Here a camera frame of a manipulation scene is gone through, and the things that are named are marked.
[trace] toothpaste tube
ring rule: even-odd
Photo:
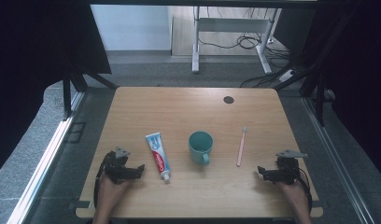
[[[150,150],[152,150],[153,158],[158,165],[159,173],[164,181],[167,183],[170,178],[170,166],[168,165],[167,158],[164,154],[164,149],[162,145],[162,139],[160,133],[152,133],[145,136],[149,143]]]

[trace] metal frame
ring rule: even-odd
[[[359,217],[360,222],[362,224],[374,223],[374,219],[372,218],[365,201],[362,199],[360,191],[357,189],[356,185],[354,184],[353,180],[348,174],[345,165],[343,164],[339,154],[337,153],[336,147],[330,139],[330,136],[328,135],[325,128],[319,123],[319,120],[314,116],[315,111],[312,103],[310,102],[310,99],[303,98],[303,103],[306,107],[310,119],[312,120],[313,126],[315,127],[317,134],[324,146],[324,149],[327,152],[332,167],[338,174],[342,186],[344,187],[349,200],[353,204],[354,210],[357,216]]]
[[[345,7],[350,0],[49,0],[66,5],[139,5],[184,7],[269,7],[269,8],[333,8]]]
[[[194,39],[193,39],[193,52],[191,60],[192,73],[199,72],[199,33],[200,32],[231,32],[231,33],[259,33],[263,34],[261,45],[256,47],[258,56],[260,57],[263,70],[266,75],[272,74],[272,69],[264,50],[273,25],[275,23],[275,15],[277,8],[274,8],[273,15],[269,20],[265,19],[222,19],[222,18],[200,18],[200,7],[195,7],[194,13]]]
[[[70,128],[73,122],[73,118],[76,115],[78,106],[80,105],[80,102],[83,99],[83,95],[83,92],[78,92],[74,96],[74,99],[72,101],[72,109],[75,112],[72,113],[68,119],[60,122],[56,132],[54,133],[53,137],[51,138],[48,144],[48,147],[45,150],[45,153],[39,161],[39,164],[36,166],[36,169],[30,181],[25,187],[25,190],[22,193],[22,196],[16,204],[16,207],[13,210],[12,215],[10,216],[7,223],[22,223],[25,220],[31,205],[34,202],[34,198],[38,193],[39,189],[41,188],[42,182],[48,173],[53,159],[57,151],[59,150],[68,129]]]

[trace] white metal stand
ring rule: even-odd
[[[194,12],[194,44],[192,53],[192,73],[199,72],[199,32],[228,32],[228,33],[259,33],[263,34],[261,45],[256,47],[256,51],[261,60],[263,70],[266,75],[271,74],[269,63],[264,55],[266,44],[275,23],[277,8],[274,8],[272,17],[268,20],[261,19],[223,19],[223,18],[200,18],[200,7],[195,7]]]

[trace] metal rail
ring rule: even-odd
[[[53,137],[51,138],[48,144],[47,149],[45,150],[45,153],[39,161],[39,164],[36,166],[33,176],[28,182],[27,187],[25,187],[25,190],[22,193],[22,196],[19,198],[19,201],[7,223],[22,223],[25,220],[31,205],[34,202],[35,196],[41,188],[43,180],[45,179],[48,173],[51,163],[53,162],[54,157],[58,149],[60,148],[68,129],[71,126],[71,123],[73,121],[74,116],[76,115],[76,111],[83,98],[83,95],[83,92],[77,92],[75,94],[74,99],[71,103],[74,113],[72,113],[67,120],[63,120],[60,122],[59,126],[56,129],[56,132],[54,133]]]
[[[360,219],[360,223],[374,223],[374,220],[368,210],[368,207],[365,201],[362,199],[362,196],[360,195],[360,191],[357,189],[356,185],[354,184],[353,180],[348,174],[345,165],[343,164],[339,154],[337,153],[335,145],[332,143],[330,139],[330,136],[328,135],[326,129],[320,125],[316,116],[314,116],[314,107],[310,102],[310,99],[303,98],[303,102],[306,106],[307,113],[310,119],[312,120],[314,127],[316,128],[318,137],[324,145],[324,149],[327,152],[329,159],[331,160],[332,166],[338,174],[339,179],[345,189],[345,192],[349,200],[353,204],[354,210]]]

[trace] wooden table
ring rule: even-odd
[[[232,104],[224,98],[231,96]],[[243,126],[243,161],[236,166]],[[188,138],[204,130],[214,147],[206,167],[191,161]],[[145,135],[160,132],[171,167],[165,184]],[[81,201],[79,217],[92,217],[94,178],[105,154],[131,151],[127,167],[146,170],[123,196],[113,217],[293,217],[279,189],[258,175],[257,166],[276,169],[276,152],[299,150],[276,91],[231,88],[118,88],[106,118]],[[307,172],[302,159],[300,167]],[[314,201],[318,196],[311,183]],[[312,216],[322,215],[313,208]]]

